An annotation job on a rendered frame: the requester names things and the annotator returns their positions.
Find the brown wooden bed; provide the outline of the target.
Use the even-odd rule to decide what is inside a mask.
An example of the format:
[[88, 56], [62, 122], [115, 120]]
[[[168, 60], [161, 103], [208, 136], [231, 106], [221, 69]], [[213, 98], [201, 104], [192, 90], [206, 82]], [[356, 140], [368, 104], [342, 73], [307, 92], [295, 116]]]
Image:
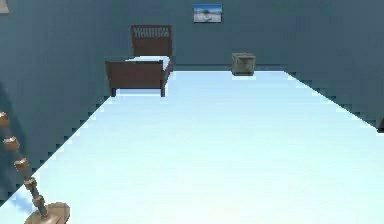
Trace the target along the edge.
[[110, 96], [118, 89], [159, 89], [166, 95], [166, 84], [174, 71], [171, 25], [132, 25], [133, 57], [106, 61]]

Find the olive wooden box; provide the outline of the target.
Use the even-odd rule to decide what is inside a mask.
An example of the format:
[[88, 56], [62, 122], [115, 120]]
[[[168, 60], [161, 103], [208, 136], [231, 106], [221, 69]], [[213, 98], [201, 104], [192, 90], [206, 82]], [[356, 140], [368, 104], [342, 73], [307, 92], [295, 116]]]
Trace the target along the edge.
[[252, 53], [232, 54], [232, 74], [234, 76], [252, 76], [255, 71], [256, 57]]

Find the framed blue wall picture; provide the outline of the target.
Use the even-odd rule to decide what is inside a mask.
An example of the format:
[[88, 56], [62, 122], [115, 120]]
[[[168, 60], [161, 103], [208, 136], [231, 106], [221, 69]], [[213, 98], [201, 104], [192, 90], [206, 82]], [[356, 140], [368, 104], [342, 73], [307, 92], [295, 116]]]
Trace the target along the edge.
[[194, 23], [221, 23], [223, 6], [221, 4], [194, 4]]

